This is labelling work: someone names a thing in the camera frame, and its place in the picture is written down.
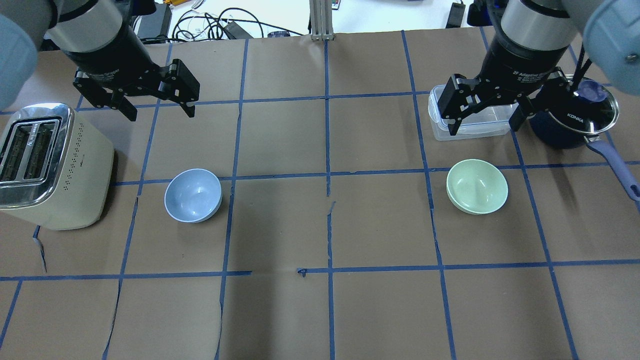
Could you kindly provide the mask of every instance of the black rubber ring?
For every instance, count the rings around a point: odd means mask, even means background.
[[[87,11],[91,10],[91,8],[93,8],[97,3],[98,3],[98,0],[87,1],[86,3],[84,3],[84,5],[80,6],[79,8],[60,15],[60,22],[73,20],[76,17],[84,15]]]
[[[545,8],[544,6],[538,5],[531,0],[520,0],[520,2],[523,3],[524,6],[537,13],[541,13],[542,15],[559,17],[560,19],[569,19],[569,14],[566,11]]]
[[[51,5],[51,21],[49,23],[49,29],[52,29],[58,25],[58,6],[53,2],[53,0],[49,0],[49,4]]]

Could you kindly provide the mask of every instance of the blue handle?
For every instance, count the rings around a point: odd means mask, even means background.
[[[587,146],[607,160],[627,195],[634,201],[640,201],[640,184],[637,182],[636,177],[631,174],[629,167],[622,160],[616,149],[603,140],[587,141]]]

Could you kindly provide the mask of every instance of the saucepan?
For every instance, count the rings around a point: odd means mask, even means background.
[[[556,149],[587,145],[608,162],[627,195],[640,201],[640,184],[617,150],[600,137],[616,124],[618,102],[604,86],[589,78],[582,78],[576,93],[568,103],[536,114],[530,120],[533,132]]]

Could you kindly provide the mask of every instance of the joint screw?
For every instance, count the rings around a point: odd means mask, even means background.
[[[638,60],[638,54],[636,53],[631,53],[625,58],[625,61],[628,63],[635,62],[636,60]]]

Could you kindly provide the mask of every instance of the clear plastic container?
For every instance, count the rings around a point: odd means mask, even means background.
[[[449,135],[447,121],[440,116],[438,99],[445,85],[438,85],[429,93],[429,116],[433,136],[438,141],[484,138],[486,136],[504,135],[511,129],[509,118],[517,105],[492,106],[477,114],[471,114],[462,120],[456,136]]]

